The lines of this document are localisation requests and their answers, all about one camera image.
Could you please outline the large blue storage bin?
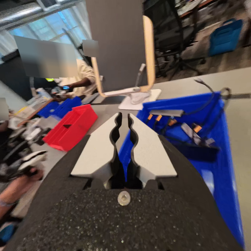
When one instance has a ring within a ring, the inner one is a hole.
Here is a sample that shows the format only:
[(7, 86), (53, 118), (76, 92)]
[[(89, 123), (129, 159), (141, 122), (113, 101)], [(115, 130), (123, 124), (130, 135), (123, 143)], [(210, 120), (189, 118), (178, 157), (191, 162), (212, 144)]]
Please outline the large blue storage bin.
[[(182, 153), (202, 176), (212, 193), (219, 212), (231, 234), (244, 247), (244, 234), (240, 206), (228, 136), (228, 124), (225, 116), (228, 97), (223, 100), (220, 92), (164, 99), (143, 104), (136, 117), (146, 123), (152, 109), (183, 110), (184, 115), (175, 117), (177, 123), (164, 131), (169, 116), (162, 116), (155, 132), (162, 134)], [(186, 123), (192, 129), (200, 125), (197, 133), (201, 138), (213, 138), (211, 147), (198, 146), (181, 129)]]

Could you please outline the blue floor box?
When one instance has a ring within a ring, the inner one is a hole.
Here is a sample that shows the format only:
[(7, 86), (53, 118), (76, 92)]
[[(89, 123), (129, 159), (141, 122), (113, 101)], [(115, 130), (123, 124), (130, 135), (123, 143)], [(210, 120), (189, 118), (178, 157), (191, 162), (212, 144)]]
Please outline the blue floor box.
[(210, 35), (208, 56), (212, 57), (234, 51), (239, 41), (242, 26), (242, 19), (231, 18), (215, 29)]

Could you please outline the spiral metal duct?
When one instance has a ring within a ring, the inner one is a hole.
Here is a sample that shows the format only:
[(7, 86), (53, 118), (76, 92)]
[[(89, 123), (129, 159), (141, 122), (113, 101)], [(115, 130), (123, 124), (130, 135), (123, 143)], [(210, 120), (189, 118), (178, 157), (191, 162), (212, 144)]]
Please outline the spiral metal duct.
[(11, 30), (74, 6), (83, 1), (55, 1), (45, 7), (42, 1), (2, 1), (0, 29)]

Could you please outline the person's left forearm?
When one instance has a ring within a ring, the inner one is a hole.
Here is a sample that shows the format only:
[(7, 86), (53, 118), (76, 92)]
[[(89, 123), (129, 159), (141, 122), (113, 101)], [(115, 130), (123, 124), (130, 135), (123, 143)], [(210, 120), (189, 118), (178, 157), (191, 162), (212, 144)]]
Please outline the person's left forearm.
[(0, 195), (0, 219), (43, 175), (21, 176), (13, 180)]

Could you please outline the red storage bin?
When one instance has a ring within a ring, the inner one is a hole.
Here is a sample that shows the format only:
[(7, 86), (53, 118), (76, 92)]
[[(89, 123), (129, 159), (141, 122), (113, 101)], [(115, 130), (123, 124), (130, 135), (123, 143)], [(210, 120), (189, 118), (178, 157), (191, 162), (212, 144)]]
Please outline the red storage bin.
[(91, 104), (72, 108), (43, 138), (50, 147), (59, 151), (70, 151), (87, 134), (98, 119)]

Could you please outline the wooden table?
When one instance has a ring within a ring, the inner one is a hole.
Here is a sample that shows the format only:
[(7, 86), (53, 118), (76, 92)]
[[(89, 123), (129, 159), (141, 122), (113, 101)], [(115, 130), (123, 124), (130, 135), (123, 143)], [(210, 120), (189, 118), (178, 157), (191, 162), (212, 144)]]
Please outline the wooden table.
[(42, 110), (44, 107), (46, 107), (49, 103), (51, 103), (53, 99), (50, 99), (46, 102), (43, 102), (32, 114), (30, 114), (28, 117), (21, 119), (21, 122), (17, 125), (17, 127), (21, 127), (24, 123), (30, 121), (40, 110)]

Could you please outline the grey USB hub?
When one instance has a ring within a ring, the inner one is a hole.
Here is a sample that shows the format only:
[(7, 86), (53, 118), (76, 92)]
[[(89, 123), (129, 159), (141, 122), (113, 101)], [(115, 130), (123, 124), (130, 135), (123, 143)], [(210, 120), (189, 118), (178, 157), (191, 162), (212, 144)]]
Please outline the grey USB hub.
[(181, 125), (181, 129), (189, 136), (192, 142), (198, 146), (206, 146), (211, 147), (215, 144), (215, 140), (213, 138), (201, 138), (194, 129), (189, 127), (186, 123)]
[(151, 115), (161, 115), (161, 116), (169, 116), (169, 117), (181, 117), (184, 115), (183, 110), (168, 110), (168, 109), (152, 109), (149, 114)]

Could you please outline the person's left hand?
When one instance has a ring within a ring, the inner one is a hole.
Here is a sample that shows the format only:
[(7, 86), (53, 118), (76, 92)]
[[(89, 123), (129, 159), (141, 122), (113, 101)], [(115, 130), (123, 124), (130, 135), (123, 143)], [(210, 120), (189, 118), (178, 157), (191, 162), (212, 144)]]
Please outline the person's left hand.
[(28, 171), (26, 171), (21, 177), (19, 177), (19, 180), (22, 183), (40, 181), (42, 180), (43, 175), (44, 171), (42, 169), (32, 167)]

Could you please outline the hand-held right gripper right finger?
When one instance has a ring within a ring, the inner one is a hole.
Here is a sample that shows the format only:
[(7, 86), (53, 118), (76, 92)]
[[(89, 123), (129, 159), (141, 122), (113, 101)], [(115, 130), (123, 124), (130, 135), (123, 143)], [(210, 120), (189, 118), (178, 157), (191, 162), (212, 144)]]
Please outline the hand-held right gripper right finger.
[(127, 167), (128, 188), (140, 189), (149, 180), (177, 177), (158, 133), (131, 113), (128, 114), (128, 127), (133, 144)]

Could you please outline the grey desk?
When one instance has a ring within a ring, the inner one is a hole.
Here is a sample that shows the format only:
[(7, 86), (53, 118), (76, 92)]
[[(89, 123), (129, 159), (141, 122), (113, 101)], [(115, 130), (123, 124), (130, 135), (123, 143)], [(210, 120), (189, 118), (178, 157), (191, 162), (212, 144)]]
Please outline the grey desk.
[[(198, 77), (208, 84), (214, 91), (228, 87), (235, 94), (250, 94), (250, 67), (241, 68), (232, 71), (226, 71), (215, 74), (208, 74)], [(197, 95), (207, 93), (209, 90), (194, 81), (197, 77), (190, 77), (163, 83), (157, 83), (153, 89), (160, 89), (161, 94), (158, 99), (172, 99), (183, 96)], [(94, 111), (98, 115), (97, 121), (91, 127), (88, 133), (92, 133), (102, 123), (107, 121), (112, 115), (119, 111), (118, 105), (92, 105)], [(116, 145), (120, 149), (123, 140), (128, 132), (127, 113), (131, 112), (136, 115), (137, 111), (122, 110), (123, 124), (119, 129), (120, 138)], [(241, 210), (241, 218), (243, 223), (243, 233), (246, 250), (250, 250), (251, 246), (251, 101), (250, 98), (231, 99), (226, 108), (226, 116), (228, 123), (229, 138), (231, 143), (232, 159), (235, 171), (236, 187), (238, 191), (239, 204)], [(52, 167), (65, 155), (61, 152), (44, 144), (43, 146), (34, 145), (34, 151), (47, 150), (48, 159), (42, 162), (44, 165), (45, 176), (49, 173)], [(31, 192), (20, 201), (16, 209), (13, 211), (13, 216), (24, 217), (29, 209), (31, 199), (38, 189), (37, 184)]]

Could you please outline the black board wooden rim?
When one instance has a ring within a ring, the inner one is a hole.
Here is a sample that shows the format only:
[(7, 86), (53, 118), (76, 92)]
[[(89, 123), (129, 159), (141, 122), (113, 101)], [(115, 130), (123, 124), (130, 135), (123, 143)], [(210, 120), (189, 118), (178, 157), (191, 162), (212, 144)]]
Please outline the black board wooden rim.
[(155, 82), (153, 24), (143, 15), (143, 1), (86, 1), (92, 39), (91, 57), (102, 97), (146, 93)]

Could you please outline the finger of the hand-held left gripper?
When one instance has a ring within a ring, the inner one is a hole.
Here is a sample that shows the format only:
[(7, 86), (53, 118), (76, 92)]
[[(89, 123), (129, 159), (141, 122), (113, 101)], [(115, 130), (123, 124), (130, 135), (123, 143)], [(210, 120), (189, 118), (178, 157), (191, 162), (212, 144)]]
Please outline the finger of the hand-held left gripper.
[(36, 151), (36, 152), (32, 152), (26, 156), (23, 157), (23, 161), (29, 161), (37, 156), (40, 156), (40, 155), (45, 155), (47, 156), (47, 150), (41, 150), (41, 151)]
[(22, 163), (18, 171), (29, 171), (31, 168), (35, 167), (40, 162), (39, 159), (30, 159), (29, 161), (26, 161)]

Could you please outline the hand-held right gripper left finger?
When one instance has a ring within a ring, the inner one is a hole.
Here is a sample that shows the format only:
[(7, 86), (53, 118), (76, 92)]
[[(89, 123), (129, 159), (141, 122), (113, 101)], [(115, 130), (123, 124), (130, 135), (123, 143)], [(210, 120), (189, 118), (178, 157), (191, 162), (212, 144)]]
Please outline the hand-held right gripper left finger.
[(116, 147), (121, 125), (122, 113), (117, 112), (88, 135), (71, 176), (99, 179), (103, 184), (110, 184), (112, 189), (124, 188), (124, 169)]

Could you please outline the black office chair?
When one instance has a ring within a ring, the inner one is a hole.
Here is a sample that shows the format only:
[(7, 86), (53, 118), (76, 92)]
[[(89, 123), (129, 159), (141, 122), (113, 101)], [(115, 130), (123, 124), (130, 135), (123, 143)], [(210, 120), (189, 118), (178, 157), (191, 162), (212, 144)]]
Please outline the black office chair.
[(171, 80), (178, 70), (189, 69), (202, 75), (189, 62), (200, 61), (205, 64), (205, 57), (183, 59), (182, 53), (196, 41), (198, 33), (198, 9), (200, 3), (192, 9), (193, 24), (183, 27), (182, 20), (171, 0), (147, 0), (143, 2), (143, 14), (153, 23), (155, 62), (157, 77), (167, 77), (167, 72), (173, 70)]

